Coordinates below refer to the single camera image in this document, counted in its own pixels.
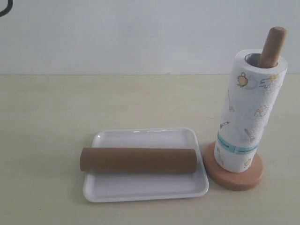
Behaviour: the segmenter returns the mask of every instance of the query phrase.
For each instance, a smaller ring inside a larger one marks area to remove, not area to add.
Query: cartoon print
[[[222,129],[222,127],[225,126],[225,125],[227,125],[228,123],[229,123],[228,121],[225,122],[225,123],[221,123],[221,124],[220,124],[220,129]]]
[[[218,158],[219,158],[220,162],[222,163],[222,165],[224,165],[224,161],[222,160],[222,157],[221,157],[221,154],[220,154],[220,149],[219,149],[218,146],[216,146],[216,148],[217,148],[217,155],[218,155]]]
[[[244,163],[244,168],[246,168],[251,163],[251,158],[247,159],[247,161]]]
[[[260,87],[268,88],[270,85],[278,78],[278,74],[270,75],[268,78],[262,79],[260,83]]]
[[[258,81],[255,79],[255,76],[253,74],[250,74],[248,76],[248,83],[247,86],[245,87],[245,89],[247,90],[253,90],[254,88],[256,88],[258,85]]]
[[[240,76],[238,76],[238,86],[239,87],[245,87],[248,84],[248,79],[246,78],[246,74],[245,73],[241,73]]]
[[[266,105],[262,105],[261,107],[258,108],[258,110],[256,110],[256,112],[254,113],[254,116],[265,116],[268,112],[269,107],[267,107]]]
[[[247,129],[244,129],[244,131],[245,131],[246,134],[249,136],[250,142],[252,143],[252,142],[255,140],[255,137],[253,137]]]
[[[231,105],[231,101],[229,97],[229,90],[228,90],[228,107],[230,112],[234,112],[234,107]]]

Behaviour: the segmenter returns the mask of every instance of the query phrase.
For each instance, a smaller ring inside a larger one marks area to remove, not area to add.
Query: white tray
[[[188,128],[108,130],[98,133],[92,147],[190,148],[197,154],[193,174],[87,173],[83,194],[95,203],[190,198],[209,187],[194,131]]]

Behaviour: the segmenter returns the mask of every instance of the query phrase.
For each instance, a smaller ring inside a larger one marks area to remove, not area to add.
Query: wall
[[[0,74],[229,73],[272,26],[288,29],[282,55],[299,73],[299,21],[299,0],[14,0]]]

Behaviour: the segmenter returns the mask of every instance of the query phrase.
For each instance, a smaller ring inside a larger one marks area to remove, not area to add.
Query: paper towel
[[[246,49],[236,55],[226,92],[214,155],[221,167],[235,173],[251,166],[287,71],[282,57],[273,68],[253,66],[261,52]]]

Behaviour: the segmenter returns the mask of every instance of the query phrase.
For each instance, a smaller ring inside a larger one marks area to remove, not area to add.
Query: beige table surface
[[[107,129],[188,127],[216,139],[227,75],[0,76],[0,224],[299,224],[300,75],[287,75],[262,138],[261,184],[210,180],[201,198],[89,203],[82,147]]]

